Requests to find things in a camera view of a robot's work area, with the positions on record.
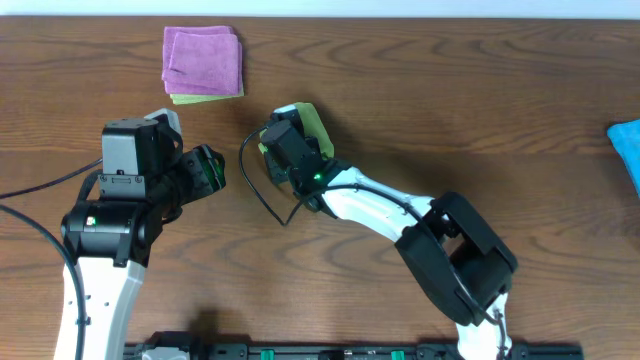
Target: blue object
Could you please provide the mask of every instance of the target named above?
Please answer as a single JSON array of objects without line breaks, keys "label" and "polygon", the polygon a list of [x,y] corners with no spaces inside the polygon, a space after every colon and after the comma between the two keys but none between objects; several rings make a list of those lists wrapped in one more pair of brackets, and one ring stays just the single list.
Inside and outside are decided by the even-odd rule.
[{"label": "blue object", "polygon": [[607,135],[627,166],[640,196],[640,120],[613,125],[607,130]]}]

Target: white wall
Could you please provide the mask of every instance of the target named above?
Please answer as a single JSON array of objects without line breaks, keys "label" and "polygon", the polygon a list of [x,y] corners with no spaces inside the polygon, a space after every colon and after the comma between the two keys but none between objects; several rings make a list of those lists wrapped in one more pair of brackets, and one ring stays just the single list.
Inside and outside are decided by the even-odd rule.
[{"label": "white wall", "polygon": [[640,0],[0,0],[0,15],[640,19]]}]

